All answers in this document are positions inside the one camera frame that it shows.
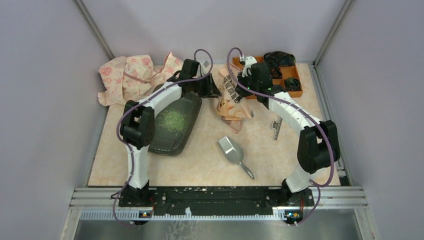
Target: crumpled paper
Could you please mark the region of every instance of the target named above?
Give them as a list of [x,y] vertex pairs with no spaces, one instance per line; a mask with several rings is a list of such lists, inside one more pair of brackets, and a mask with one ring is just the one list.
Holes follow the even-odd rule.
[[173,56],[172,52],[165,57],[159,70],[154,69],[150,55],[116,57],[98,70],[106,87],[106,91],[97,94],[98,102],[110,106],[143,99],[152,94],[156,86],[181,70],[182,66],[183,61]]
[[[241,71],[233,64],[231,64],[231,70],[235,75]],[[219,70],[218,78],[214,81],[222,94],[214,99],[215,112],[221,116],[234,133],[238,134],[242,129],[242,120],[252,118],[253,111],[245,98],[239,100],[239,94],[236,92],[237,84],[231,78],[226,66]]]

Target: silver scoop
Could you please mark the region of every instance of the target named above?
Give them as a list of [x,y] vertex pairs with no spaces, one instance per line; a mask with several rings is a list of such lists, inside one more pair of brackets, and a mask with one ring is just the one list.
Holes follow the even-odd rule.
[[255,179],[252,171],[242,162],[245,155],[243,149],[237,143],[225,136],[218,140],[218,144],[228,161],[233,164],[239,164],[252,179]]

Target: green tray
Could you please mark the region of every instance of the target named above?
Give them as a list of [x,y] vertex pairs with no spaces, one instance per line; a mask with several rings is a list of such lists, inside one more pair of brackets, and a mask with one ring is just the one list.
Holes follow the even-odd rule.
[[154,138],[148,151],[165,156],[180,154],[189,140],[201,106],[202,99],[189,93],[159,112],[154,120]]

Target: orange compartment box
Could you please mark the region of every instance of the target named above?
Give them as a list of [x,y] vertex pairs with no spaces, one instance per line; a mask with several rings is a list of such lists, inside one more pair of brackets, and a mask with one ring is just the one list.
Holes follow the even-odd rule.
[[[263,56],[255,56],[254,58],[256,59],[256,61],[258,63],[262,63],[264,61]],[[240,69],[243,69],[243,65],[240,63],[239,57],[233,57],[232,63],[234,65],[236,65],[237,67],[239,67]],[[298,73],[298,69],[296,68],[296,65],[294,65],[294,66],[281,66],[281,67],[279,67],[279,70],[281,71],[282,79],[281,78],[280,79],[273,79],[272,80],[273,84],[278,84],[278,85],[281,85],[284,88],[286,88],[283,80],[286,80],[290,77],[293,77],[295,79],[299,79],[299,81],[301,80],[299,78],[299,73]],[[302,82],[300,82],[300,91],[288,91],[288,94],[292,98],[300,98],[300,96],[302,96],[303,93],[304,93],[304,91],[303,91],[303,88],[302,88]],[[256,99],[256,96],[252,95],[252,96],[248,96],[246,98],[247,99]]]

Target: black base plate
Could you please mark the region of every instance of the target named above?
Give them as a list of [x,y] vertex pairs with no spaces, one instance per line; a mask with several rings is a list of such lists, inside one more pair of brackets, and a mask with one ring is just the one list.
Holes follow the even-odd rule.
[[154,205],[156,216],[185,215],[188,207],[191,214],[197,216],[272,215],[272,207],[300,207],[301,198],[304,206],[314,205],[314,199],[309,198],[312,196],[310,189],[293,194],[289,200],[282,197],[280,187],[268,186],[160,186],[137,190],[138,192],[132,194],[128,193],[129,190],[124,191],[119,199],[119,206]]

